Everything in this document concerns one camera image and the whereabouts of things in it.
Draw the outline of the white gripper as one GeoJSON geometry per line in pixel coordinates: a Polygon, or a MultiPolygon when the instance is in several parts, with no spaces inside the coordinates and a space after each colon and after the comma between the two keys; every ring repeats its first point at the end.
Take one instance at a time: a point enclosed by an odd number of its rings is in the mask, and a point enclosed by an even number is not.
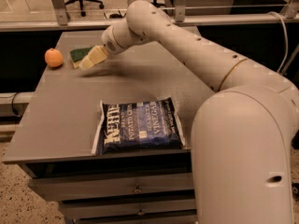
{"type": "Polygon", "coordinates": [[[129,48],[130,30],[126,23],[110,25],[102,34],[104,46],[94,46],[82,59],[78,67],[87,70],[103,62],[109,54],[120,54],[129,48]]]}

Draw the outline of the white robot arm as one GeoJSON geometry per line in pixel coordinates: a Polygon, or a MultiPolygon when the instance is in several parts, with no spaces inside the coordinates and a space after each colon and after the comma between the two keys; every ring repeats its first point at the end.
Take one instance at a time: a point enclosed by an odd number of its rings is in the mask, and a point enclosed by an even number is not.
{"type": "Polygon", "coordinates": [[[213,89],[192,124],[199,224],[294,223],[290,156],[299,93],[287,78],[176,26],[144,0],[134,1],[102,41],[80,68],[156,41],[213,89]]]}

